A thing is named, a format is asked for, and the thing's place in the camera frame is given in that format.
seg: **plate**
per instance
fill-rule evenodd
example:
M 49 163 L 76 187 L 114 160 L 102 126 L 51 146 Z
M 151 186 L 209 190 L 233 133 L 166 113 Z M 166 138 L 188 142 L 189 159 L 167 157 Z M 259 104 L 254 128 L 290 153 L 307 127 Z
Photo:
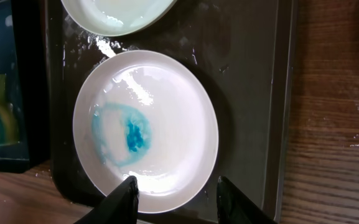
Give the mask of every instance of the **plate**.
M 203 86 L 176 60 L 146 50 L 94 69 L 77 97 L 73 135 L 86 174 L 103 194 L 137 177 L 141 213 L 192 199 L 218 152 L 217 119 Z
M 68 14 L 94 34 L 120 36 L 161 18 L 176 0 L 62 0 Z

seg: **brown tray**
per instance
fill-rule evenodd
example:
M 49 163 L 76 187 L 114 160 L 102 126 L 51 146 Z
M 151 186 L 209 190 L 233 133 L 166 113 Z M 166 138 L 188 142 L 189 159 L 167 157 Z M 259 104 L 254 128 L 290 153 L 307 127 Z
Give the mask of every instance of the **brown tray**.
M 195 198 L 173 212 L 139 218 L 217 222 L 216 183 L 224 175 L 279 220 L 296 0 L 178 0 L 152 26 L 117 38 L 83 30 L 59 0 L 45 6 L 52 175 L 63 196 L 89 206 L 103 198 L 73 143 L 73 109 L 82 83 L 111 56 L 110 49 L 116 54 L 145 49 L 178 60 L 200 80 L 217 115 L 220 145 L 214 171 Z

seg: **blue liquid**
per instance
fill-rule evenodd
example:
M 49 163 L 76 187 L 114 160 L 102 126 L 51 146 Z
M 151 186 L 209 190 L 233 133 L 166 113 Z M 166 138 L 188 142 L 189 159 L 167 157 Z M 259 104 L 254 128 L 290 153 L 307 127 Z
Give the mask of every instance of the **blue liquid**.
M 105 138 L 113 138 L 113 136 L 105 136 L 101 128 L 101 124 L 104 124 L 102 117 L 105 112 L 120 114 L 120 124 L 124 128 L 123 136 L 129 152 L 129 156 L 125 160 L 117 161 L 110 153 L 114 149 L 108 148 Z M 117 166 L 126 166 L 139 161 L 150 148 L 151 129 L 149 121 L 139 110 L 130 106 L 107 103 L 104 107 L 96 107 L 92 118 L 92 133 L 101 161 L 106 162 L 106 159 L 109 159 Z M 107 149 L 106 152 L 102 152 L 102 147 Z

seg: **table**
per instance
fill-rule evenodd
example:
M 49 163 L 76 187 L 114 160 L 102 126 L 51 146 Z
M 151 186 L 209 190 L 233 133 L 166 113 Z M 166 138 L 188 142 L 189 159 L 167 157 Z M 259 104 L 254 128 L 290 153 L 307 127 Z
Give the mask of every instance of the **table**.
M 73 223 L 45 162 L 0 173 L 0 223 Z M 281 223 L 359 223 L 359 1 L 299 0 Z

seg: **wood grain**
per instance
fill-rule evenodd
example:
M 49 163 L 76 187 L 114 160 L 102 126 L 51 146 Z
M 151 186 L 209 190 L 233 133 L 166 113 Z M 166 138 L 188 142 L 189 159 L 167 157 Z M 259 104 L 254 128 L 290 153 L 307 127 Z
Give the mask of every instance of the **wood grain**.
M 281 223 L 359 223 L 359 1 L 299 1 Z

